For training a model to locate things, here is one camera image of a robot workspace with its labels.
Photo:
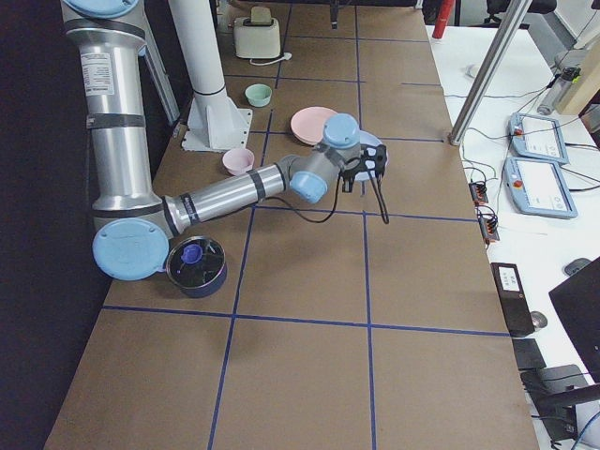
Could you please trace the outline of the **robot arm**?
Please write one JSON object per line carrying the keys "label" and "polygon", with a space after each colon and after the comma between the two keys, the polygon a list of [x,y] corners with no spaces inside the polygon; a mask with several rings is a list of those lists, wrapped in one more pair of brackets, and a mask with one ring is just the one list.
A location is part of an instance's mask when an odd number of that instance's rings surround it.
{"label": "robot arm", "polygon": [[141,1],[65,1],[67,36],[78,46],[99,196],[92,207],[93,253],[112,278],[138,280],[165,267],[169,241],[196,224],[292,190],[318,202],[336,182],[350,184],[363,150],[355,119],[327,120],[306,157],[287,156],[200,190],[158,196],[151,181],[138,59],[144,56],[167,117],[179,112]]}

